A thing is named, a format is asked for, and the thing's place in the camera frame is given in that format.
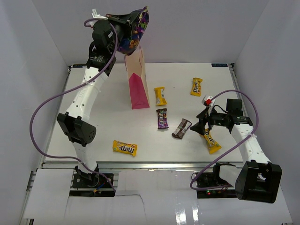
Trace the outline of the yellow M&M pack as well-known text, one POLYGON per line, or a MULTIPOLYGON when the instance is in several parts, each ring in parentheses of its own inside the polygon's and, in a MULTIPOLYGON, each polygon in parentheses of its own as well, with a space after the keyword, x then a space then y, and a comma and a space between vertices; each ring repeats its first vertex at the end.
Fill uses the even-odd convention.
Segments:
POLYGON ((203 79, 193 77, 193 85, 190 94, 193 96, 200 97, 201 96, 201 83, 203 79))
POLYGON ((137 145, 114 140, 112 150, 114 152, 129 154, 129 155, 135 157, 136 152, 137 152, 137 145))
POLYGON ((205 139, 209 154, 216 153, 217 151, 222 149, 221 145, 217 141, 215 141, 212 136, 200 136, 205 139))

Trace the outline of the large purple snack bag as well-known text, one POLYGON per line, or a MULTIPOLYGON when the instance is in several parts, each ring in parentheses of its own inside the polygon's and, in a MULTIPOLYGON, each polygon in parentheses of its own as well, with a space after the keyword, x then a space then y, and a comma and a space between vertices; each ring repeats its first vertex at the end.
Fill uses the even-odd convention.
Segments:
POLYGON ((149 11, 145 6, 143 9, 135 10, 130 13, 134 16, 131 34, 123 37, 119 41, 118 52, 124 55, 131 55, 137 48, 149 23, 149 11))

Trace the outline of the brown candy pack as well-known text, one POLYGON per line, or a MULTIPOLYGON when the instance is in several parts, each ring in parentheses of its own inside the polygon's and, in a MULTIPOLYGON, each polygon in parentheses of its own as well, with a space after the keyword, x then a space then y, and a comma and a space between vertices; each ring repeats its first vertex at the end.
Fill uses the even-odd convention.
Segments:
POLYGON ((177 126, 176 130, 172 133, 172 137, 176 139, 183 139, 186 131, 192 126, 192 123, 182 118, 180 124, 177 126))

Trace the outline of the brown purple M&M pack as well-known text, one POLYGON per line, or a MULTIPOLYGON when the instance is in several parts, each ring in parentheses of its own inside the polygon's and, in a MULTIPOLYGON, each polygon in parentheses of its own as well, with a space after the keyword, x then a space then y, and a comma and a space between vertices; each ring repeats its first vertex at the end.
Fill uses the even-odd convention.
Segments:
POLYGON ((167 109, 157 109, 157 126, 159 130, 168 129, 168 122, 167 122, 167 109))

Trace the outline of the yellow snack bar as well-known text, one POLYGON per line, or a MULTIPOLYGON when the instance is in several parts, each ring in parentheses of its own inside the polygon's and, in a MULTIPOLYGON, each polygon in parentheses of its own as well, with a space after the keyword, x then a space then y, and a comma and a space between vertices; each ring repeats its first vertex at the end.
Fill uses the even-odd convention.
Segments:
POLYGON ((154 89, 156 106, 167 105, 167 101, 164 97, 164 90, 165 90, 164 87, 156 87, 154 89))

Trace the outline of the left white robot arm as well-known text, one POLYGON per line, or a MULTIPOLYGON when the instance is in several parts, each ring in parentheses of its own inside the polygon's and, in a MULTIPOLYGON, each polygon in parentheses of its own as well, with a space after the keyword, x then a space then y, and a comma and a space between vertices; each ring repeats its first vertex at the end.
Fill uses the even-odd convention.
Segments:
POLYGON ((87 148, 96 136, 96 127, 89 123, 90 113, 101 86, 116 62, 115 53, 121 40, 132 36, 137 17, 134 12, 126 15, 107 14, 85 22, 86 27, 93 29, 93 41, 89 46, 82 87, 66 112, 57 116, 58 124, 80 159, 75 170, 88 187, 94 187, 99 182, 99 175, 94 172, 98 171, 98 165, 87 148))

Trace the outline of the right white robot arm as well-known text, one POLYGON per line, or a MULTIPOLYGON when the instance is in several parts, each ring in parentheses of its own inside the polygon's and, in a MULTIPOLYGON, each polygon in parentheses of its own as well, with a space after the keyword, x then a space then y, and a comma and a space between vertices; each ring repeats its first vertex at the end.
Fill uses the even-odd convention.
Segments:
POLYGON ((217 112, 213 105, 197 115, 198 122, 190 130, 207 138, 213 126, 225 127, 232 135, 242 156, 243 167, 229 162, 215 162, 212 173, 196 176, 197 187, 203 190, 232 187, 240 200, 274 203, 276 201, 282 169, 263 153, 253 134, 251 119, 243 115, 242 100, 228 99, 226 110, 217 112))

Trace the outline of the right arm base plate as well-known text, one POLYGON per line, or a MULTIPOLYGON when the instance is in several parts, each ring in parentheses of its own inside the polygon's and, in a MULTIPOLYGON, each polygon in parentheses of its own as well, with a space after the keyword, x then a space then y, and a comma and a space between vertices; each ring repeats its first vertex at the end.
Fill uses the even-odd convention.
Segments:
POLYGON ((222 179, 215 179, 213 172, 204 172, 193 183, 195 188, 204 188, 205 190, 197 190, 198 199, 221 199, 236 198, 235 189, 223 187, 228 183, 222 179))

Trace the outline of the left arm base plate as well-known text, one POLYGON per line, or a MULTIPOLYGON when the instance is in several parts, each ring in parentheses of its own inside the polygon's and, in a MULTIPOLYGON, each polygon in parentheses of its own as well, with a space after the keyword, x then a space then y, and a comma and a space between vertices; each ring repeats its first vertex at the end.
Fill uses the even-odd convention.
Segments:
POLYGON ((114 197, 115 192, 103 176, 96 175, 94 180, 84 180, 75 173, 71 182, 69 196, 72 197, 114 197))

